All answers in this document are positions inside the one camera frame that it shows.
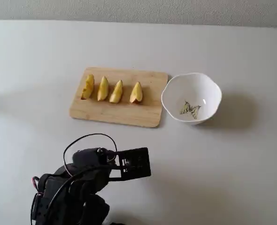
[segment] black object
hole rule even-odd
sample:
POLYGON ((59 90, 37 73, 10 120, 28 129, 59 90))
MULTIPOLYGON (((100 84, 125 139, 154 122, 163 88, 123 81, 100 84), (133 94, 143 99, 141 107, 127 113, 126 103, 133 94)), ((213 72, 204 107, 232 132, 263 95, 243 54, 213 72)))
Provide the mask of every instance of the black object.
POLYGON ((36 225, 101 225, 109 205, 98 195, 109 181, 132 180, 151 176, 148 148, 114 152, 104 148, 76 152, 73 163, 54 174, 40 177, 31 209, 36 225), (111 170, 121 177, 109 177, 111 170))

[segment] yellow apple slice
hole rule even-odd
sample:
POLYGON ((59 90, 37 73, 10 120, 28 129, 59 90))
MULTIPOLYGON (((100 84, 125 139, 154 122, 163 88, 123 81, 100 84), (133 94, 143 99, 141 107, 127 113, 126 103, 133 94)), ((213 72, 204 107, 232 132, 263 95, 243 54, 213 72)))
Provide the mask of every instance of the yellow apple slice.
POLYGON ((82 90, 81 99, 85 100, 91 96, 94 84, 95 84, 95 80, 94 80, 93 74, 89 74, 85 81, 85 88, 83 88, 82 90))
POLYGON ((115 89, 112 92, 109 101, 111 103, 118 103, 121 99, 121 96, 123 94, 123 82, 122 80, 119 80, 118 83, 115 85, 115 89))
POLYGON ((97 95, 98 101, 103 101, 104 99, 106 99, 108 95, 108 87, 109 85, 108 85, 107 78, 102 77, 99 85, 98 95, 97 95))
POLYGON ((129 101, 131 103, 139 103, 142 100, 143 100, 142 86, 140 85, 140 82, 137 82, 134 88, 132 89, 129 101))

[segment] white bowl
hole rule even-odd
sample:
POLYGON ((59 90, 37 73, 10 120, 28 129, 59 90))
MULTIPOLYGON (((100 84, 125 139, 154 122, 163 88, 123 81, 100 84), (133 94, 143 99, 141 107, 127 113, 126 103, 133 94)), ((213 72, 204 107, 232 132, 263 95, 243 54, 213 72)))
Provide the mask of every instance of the white bowl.
POLYGON ((201 73, 173 77, 162 92, 162 105, 176 120, 196 125, 212 117, 222 99, 219 86, 201 73))

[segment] paper butterfly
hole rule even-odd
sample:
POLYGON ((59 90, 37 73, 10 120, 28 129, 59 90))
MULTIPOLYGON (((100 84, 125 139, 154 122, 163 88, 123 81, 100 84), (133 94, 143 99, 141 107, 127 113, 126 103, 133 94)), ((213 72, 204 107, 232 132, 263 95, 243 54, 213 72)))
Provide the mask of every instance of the paper butterfly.
POLYGON ((185 105, 180 110, 180 114, 185 114, 185 113, 190 112, 192 114, 193 118, 196 120, 200 107, 201 107, 200 105, 198 105, 198 106, 191 106, 190 103, 185 101, 185 105))

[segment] cutting board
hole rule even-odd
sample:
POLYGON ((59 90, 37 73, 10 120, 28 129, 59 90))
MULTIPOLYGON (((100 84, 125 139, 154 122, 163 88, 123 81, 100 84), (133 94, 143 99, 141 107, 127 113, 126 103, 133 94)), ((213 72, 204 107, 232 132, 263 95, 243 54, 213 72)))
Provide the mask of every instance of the cutting board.
POLYGON ((89 67, 81 78, 69 114, 76 119, 156 127, 161 119, 161 95, 167 82, 168 74, 162 72, 89 67), (82 90, 89 74, 94 75, 94 90, 88 100, 81 100, 82 90), (97 101, 102 76, 108 79, 109 94, 104 101, 97 101), (123 81, 123 95, 118 104, 113 104, 108 99, 119 80, 123 81), (129 102, 129 98, 134 84, 138 81, 142 85, 143 101, 133 104, 129 102))

